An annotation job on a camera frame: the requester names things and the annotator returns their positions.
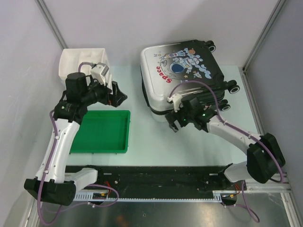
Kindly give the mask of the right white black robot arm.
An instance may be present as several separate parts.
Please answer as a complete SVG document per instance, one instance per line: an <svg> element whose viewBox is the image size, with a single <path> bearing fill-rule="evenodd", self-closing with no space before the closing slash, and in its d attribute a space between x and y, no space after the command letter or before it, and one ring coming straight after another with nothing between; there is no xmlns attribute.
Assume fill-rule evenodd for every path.
<svg viewBox="0 0 303 227"><path fill-rule="evenodd" d="M167 99L173 104L173 110L166 114L166 119L173 131L192 123L199 131L216 135L240 149L247 160L238 164L227 165L219 174L218 184L224 190L231 189L235 182L254 179L266 183L276 173L284 180L282 166L285 159L276 138L267 133L260 135L244 131L224 120L211 108L203 107L197 98L182 97L175 94Z"/></svg>

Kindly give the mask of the space astronaut hardshell suitcase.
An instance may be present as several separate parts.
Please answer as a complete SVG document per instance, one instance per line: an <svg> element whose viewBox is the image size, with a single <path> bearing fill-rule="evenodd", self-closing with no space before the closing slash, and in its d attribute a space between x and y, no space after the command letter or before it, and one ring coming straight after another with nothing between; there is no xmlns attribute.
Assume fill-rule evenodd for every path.
<svg viewBox="0 0 303 227"><path fill-rule="evenodd" d="M200 85L207 84L216 95L219 109L230 109L225 92L235 94L240 86L235 80L226 81L216 62L212 40L187 40L144 48L140 67L142 90L151 115L158 122L165 122L165 115L174 109L167 99L171 93L182 96L197 95L205 108L215 108L210 91Z"/></svg>

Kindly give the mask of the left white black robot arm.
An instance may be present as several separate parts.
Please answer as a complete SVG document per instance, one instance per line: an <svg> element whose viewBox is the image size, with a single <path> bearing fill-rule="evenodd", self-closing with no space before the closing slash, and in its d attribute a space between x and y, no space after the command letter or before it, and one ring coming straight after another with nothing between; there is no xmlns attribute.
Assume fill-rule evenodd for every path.
<svg viewBox="0 0 303 227"><path fill-rule="evenodd" d="M24 183L38 206L42 202L69 206L78 191L89 185L94 189L104 185L104 176L94 168L84 167L66 177L67 159L88 106L101 103L118 107L127 99L117 82L102 83L82 72L69 74L65 85L60 101L49 113L53 131L45 157L35 177Z"/></svg>

